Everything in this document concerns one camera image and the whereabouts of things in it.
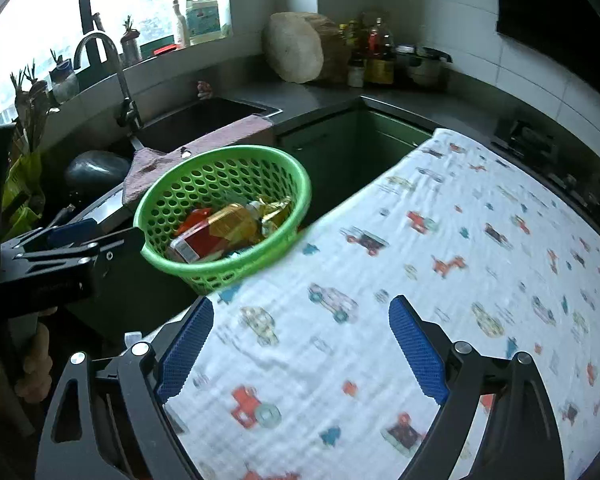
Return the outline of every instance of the red package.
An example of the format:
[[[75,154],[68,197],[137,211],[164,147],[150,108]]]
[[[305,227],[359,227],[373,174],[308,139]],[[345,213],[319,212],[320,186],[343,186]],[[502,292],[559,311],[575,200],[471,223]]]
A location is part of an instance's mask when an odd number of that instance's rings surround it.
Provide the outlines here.
[[[175,236],[180,236],[184,231],[191,229],[195,224],[202,222],[213,210],[210,207],[204,209],[194,209],[186,220],[176,229]]]

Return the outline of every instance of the snack package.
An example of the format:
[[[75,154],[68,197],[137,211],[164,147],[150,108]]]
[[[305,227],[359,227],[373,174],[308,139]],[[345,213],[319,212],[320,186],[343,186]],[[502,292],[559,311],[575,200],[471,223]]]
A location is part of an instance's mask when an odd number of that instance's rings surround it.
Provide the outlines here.
[[[207,218],[214,210],[210,207],[204,209],[194,209],[180,227],[176,230],[176,236],[180,236],[184,231],[191,229],[194,225],[202,222]]]
[[[285,196],[276,202],[260,197],[260,201],[263,204],[261,232],[263,237],[269,238],[291,214],[291,197]]]
[[[186,264],[218,260],[229,250],[261,241],[261,217],[260,202],[229,204],[175,238],[166,256]]]

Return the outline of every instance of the green plastic basket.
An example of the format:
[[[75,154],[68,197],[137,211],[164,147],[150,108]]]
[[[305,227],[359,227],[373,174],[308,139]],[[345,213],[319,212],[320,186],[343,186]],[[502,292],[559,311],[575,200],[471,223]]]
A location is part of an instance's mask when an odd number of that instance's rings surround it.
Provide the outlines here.
[[[177,227],[194,208],[218,209],[259,195],[292,198],[291,215],[263,242],[215,262],[181,264],[164,257]],[[134,226],[144,232],[142,256],[152,266],[207,294],[282,256],[296,240],[310,202],[311,181],[292,156],[268,146],[230,146],[189,158],[160,177],[142,197]]]

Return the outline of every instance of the plastic jug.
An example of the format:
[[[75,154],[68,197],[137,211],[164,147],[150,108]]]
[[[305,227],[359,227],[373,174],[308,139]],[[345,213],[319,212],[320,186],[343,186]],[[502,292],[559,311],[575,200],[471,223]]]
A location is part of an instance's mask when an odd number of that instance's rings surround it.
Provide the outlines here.
[[[214,40],[222,36],[218,0],[197,0],[187,9],[187,27],[191,43]]]

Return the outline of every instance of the blue gripper pad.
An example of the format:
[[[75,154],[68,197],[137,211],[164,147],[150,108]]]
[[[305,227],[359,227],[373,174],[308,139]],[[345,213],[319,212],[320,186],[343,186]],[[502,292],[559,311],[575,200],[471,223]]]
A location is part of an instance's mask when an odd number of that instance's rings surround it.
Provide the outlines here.
[[[389,305],[389,326],[422,392],[442,406],[449,394],[445,381],[445,364],[400,296],[393,298]]]
[[[182,390],[213,325],[214,306],[205,298],[180,329],[160,362],[162,382],[156,394],[163,404]]]

